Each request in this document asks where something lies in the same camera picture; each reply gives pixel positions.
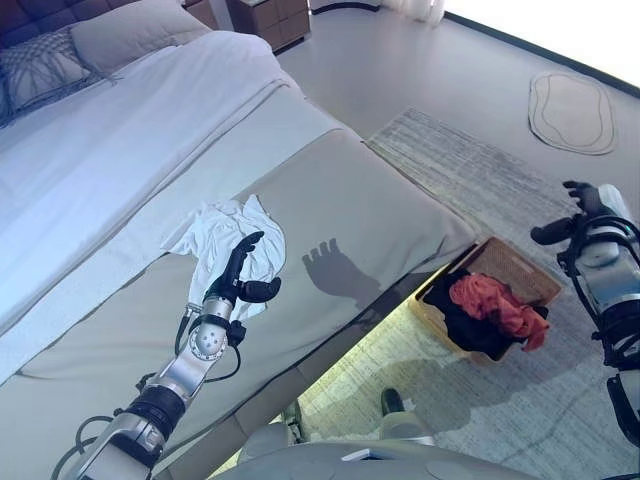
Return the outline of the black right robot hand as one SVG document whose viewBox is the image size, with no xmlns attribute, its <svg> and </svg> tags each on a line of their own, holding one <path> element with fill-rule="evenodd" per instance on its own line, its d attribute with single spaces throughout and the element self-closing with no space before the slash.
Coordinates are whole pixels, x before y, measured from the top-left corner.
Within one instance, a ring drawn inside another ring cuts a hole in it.
<svg viewBox="0 0 640 480">
<path fill-rule="evenodd" d="M 603 217 L 622 218 L 633 221 L 620 191 L 611 184 L 595 187 L 587 182 L 564 181 L 568 195 L 576 200 L 580 212 L 541 227 L 533 227 L 531 239 L 539 245 L 547 246 L 573 238 L 586 229 L 586 224 Z"/>
</svg>

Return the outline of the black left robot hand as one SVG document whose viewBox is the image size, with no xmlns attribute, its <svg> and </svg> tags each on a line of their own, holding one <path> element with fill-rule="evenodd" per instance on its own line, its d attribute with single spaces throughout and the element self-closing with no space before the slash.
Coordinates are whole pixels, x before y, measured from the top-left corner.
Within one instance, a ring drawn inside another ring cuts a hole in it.
<svg viewBox="0 0 640 480">
<path fill-rule="evenodd" d="M 237 300 L 258 304 L 273 300 L 277 296 L 281 287 L 281 279 L 279 277 L 275 277 L 270 282 L 240 280 L 244 261 L 248 254 L 255 250 L 255 245 L 262 239 L 264 234 L 264 231 L 254 232 L 244 237 L 234 247 L 222 274 L 205 292 L 203 302 L 213 298 L 221 298 L 235 306 Z"/>
</svg>

